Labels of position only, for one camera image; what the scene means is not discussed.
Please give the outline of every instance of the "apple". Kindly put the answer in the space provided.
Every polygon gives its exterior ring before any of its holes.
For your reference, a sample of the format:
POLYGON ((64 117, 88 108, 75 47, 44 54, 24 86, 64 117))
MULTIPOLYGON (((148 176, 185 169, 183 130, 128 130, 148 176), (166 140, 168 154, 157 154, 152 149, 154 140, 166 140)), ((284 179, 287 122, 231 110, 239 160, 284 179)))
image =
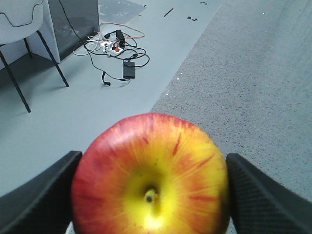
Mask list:
POLYGON ((77 234, 223 234, 230 217, 221 151, 196 125, 157 113, 97 137, 71 199, 77 234))

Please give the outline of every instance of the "chair leg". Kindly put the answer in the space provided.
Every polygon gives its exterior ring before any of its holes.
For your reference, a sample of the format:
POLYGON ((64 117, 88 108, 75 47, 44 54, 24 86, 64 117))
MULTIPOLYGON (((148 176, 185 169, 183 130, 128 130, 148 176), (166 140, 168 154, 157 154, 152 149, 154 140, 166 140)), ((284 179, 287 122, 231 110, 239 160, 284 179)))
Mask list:
POLYGON ((40 39, 41 39, 41 41, 42 41, 42 43, 43 43, 45 49, 46 49, 47 52, 49 53, 49 55, 50 55, 50 57, 51 57, 51 59, 52 59, 54 65, 56 66, 56 68, 57 68, 57 70, 58 70, 58 73, 59 73, 60 76, 62 77, 62 79, 63 79, 63 81, 64 81, 66 87, 68 87, 69 84, 67 83, 67 80, 65 79, 65 76, 63 75, 62 71, 60 70, 59 65, 58 65, 57 62, 55 61, 55 59, 54 59, 54 57, 53 57, 53 55, 52 55, 52 52, 51 52, 50 48, 48 47, 47 43, 45 42, 45 40, 44 40, 44 38, 43 38, 41 32, 38 30, 37 33, 38 33, 38 35, 39 35, 39 37, 40 37, 40 39))
POLYGON ((27 51, 28 51, 28 55, 29 55, 29 57, 32 59, 33 56, 32 56, 31 51, 30 51, 30 49, 29 49, 29 45, 28 45, 28 43, 27 43, 27 39, 26 39, 26 38, 24 38, 24 42, 25 42, 25 45, 26 45, 26 48, 27 48, 27 51))
POLYGON ((4 64, 4 66, 5 66, 6 71, 7 71, 8 74, 9 74, 9 77, 11 78, 11 80, 12 80, 12 82, 13 82, 13 84, 14 84, 16 90, 17 90, 18 93, 19 93, 19 96, 20 96, 21 100, 23 101, 23 103, 24 103, 24 105, 25 105, 25 107, 26 107, 26 109, 27 109, 27 112, 30 113, 31 110, 30 110, 30 108, 29 108, 29 106, 28 106, 28 104, 27 104, 27 102, 26 102, 26 99, 24 98, 24 95, 23 95, 23 93, 21 92, 18 83, 17 83, 16 80, 14 79, 13 73, 11 72, 11 70, 10 70, 10 68, 9 68, 9 65, 8 65, 8 63, 6 62, 6 60, 5 60, 5 58, 4 58, 4 56, 3 56, 3 54, 2 54, 1 51, 0 51, 0 57, 1 57, 1 60, 2 60, 2 62, 3 62, 3 64, 4 64))

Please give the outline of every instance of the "apple stem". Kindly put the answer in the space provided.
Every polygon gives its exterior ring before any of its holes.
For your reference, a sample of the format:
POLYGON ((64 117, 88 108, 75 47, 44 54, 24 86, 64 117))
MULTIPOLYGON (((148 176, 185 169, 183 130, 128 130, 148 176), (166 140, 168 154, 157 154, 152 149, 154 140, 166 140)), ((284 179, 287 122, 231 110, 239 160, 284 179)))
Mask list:
POLYGON ((158 197, 158 194, 156 193, 156 189, 151 188, 145 193, 145 200, 149 203, 152 203, 155 201, 155 199, 158 197))

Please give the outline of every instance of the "black power adapter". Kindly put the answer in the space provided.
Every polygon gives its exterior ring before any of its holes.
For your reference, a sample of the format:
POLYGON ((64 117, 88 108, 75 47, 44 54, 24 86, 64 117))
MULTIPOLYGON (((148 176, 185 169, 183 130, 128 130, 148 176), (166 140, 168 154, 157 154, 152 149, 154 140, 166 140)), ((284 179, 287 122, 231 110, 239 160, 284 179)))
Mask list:
POLYGON ((119 40, 119 47, 124 48, 126 46, 126 39, 120 29, 116 30, 116 38, 119 40))
POLYGON ((135 78, 134 62, 123 62, 123 78, 127 80, 135 78))

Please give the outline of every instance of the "power strip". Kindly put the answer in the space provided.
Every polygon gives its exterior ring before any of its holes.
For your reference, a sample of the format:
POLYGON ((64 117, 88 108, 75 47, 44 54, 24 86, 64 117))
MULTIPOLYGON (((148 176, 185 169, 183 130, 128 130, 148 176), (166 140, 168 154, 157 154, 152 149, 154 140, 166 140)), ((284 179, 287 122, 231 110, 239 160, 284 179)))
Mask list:
POLYGON ((103 52, 107 54, 114 54, 119 55, 124 49, 119 46, 114 46, 114 42, 111 41, 105 41, 101 44, 101 47, 103 48, 103 52))

